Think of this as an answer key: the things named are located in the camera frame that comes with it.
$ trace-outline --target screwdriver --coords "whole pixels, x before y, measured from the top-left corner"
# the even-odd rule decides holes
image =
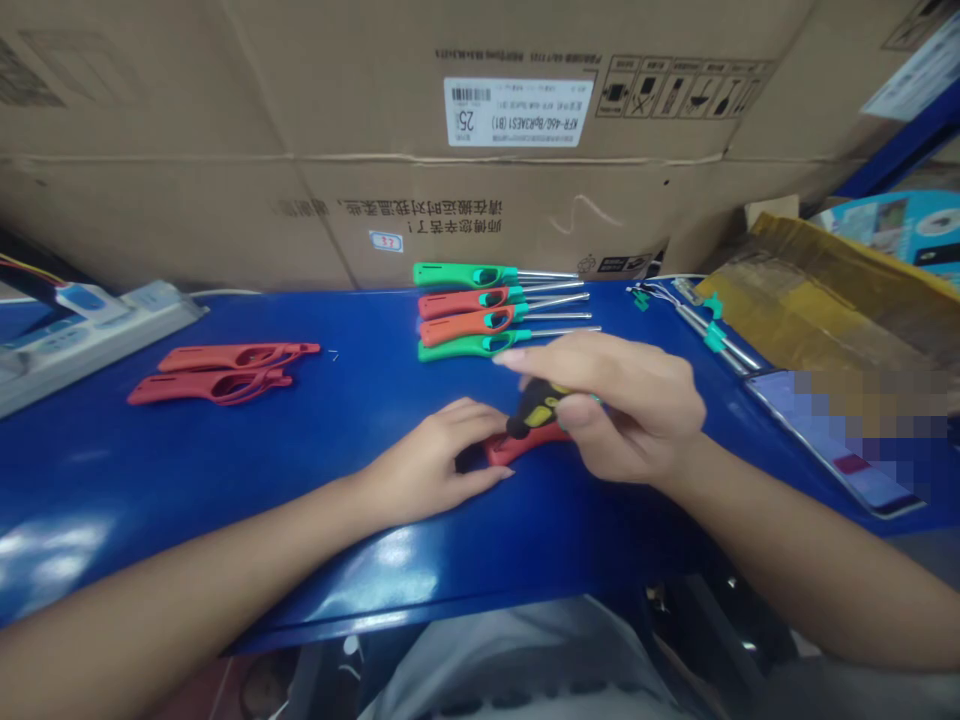
[[[427,347],[434,347],[440,343],[455,340],[464,335],[496,335],[506,330],[511,324],[526,320],[589,320],[591,313],[537,313],[528,315],[531,310],[560,305],[562,303],[586,300],[590,293],[567,295],[535,303],[520,303],[519,305],[505,305],[504,307],[486,312],[464,313],[451,315],[437,320],[427,320],[420,325],[420,339]]]
[[[557,405],[573,390],[542,378],[531,378],[520,395],[517,412],[507,420],[507,435],[523,440],[533,428],[557,419]]]
[[[444,360],[451,357],[493,357],[498,352],[513,347],[518,342],[531,340],[536,337],[553,337],[577,332],[600,332],[599,326],[556,328],[553,330],[505,330],[498,335],[467,335],[450,342],[440,343],[435,347],[427,347],[420,343],[417,349],[417,358],[420,362]]]
[[[527,296],[548,293],[554,290],[567,290],[583,287],[583,280],[570,280],[562,283],[547,283],[521,287],[510,285],[506,287],[490,288],[489,290],[463,290],[455,293],[434,293],[424,295],[417,301],[420,308],[420,317],[424,320],[435,320],[446,315],[455,315],[477,310],[492,310],[501,305],[515,305],[526,302]]]
[[[474,290],[495,285],[519,285],[521,280],[577,280],[577,273],[556,273],[545,270],[519,270],[506,265],[466,265],[462,263],[416,263],[413,284],[461,285]]]

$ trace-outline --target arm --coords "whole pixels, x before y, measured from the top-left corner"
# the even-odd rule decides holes
[[[960,670],[960,595],[846,518],[700,432],[690,365],[659,348],[575,333],[495,361],[595,393],[557,408],[597,477],[653,485],[683,507],[794,628],[851,662]]]
[[[340,550],[459,505],[508,477],[454,458],[506,417],[464,398],[372,465],[191,540],[0,632],[4,717],[136,717]]]

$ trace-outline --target blue workbench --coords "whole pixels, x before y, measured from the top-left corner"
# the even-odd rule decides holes
[[[869,516],[768,419],[671,307],[653,300],[641,313],[622,283],[588,289],[594,322],[606,332],[660,345],[693,363],[709,410],[707,431],[733,452],[881,535],[960,524],[956,497],[890,522]],[[358,470],[458,397],[513,410],[517,378],[489,360],[417,362],[417,296],[208,298],[212,310],[198,323],[0,420],[0,624]],[[293,387],[246,405],[125,402],[174,347],[272,341],[319,342],[329,351],[290,367]],[[236,649],[722,564],[675,505],[648,488],[595,481],[572,446],[545,446],[514,467],[516,476],[490,493],[342,553]],[[960,460],[944,472],[960,476]]]

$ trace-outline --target white label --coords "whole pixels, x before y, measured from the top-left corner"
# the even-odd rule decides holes
[[[910,122],[960,77],[960,11],[947,20],[860,112]]]
[[[593,80],[444,78],[452,147],[576,147]]]
[[[370,231],[370,242],[377,250],[403,252],[403,237],[393,233],[378,233]]]

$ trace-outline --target fingernail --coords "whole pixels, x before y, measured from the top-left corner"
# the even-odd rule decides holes
[[[497,353],[493,356],[494,365],[510,365],[515,362],[519,362],[523,359],[523,356],[527,354],[526,350],[522,349],[511,349],[504,350],[502,353]]]

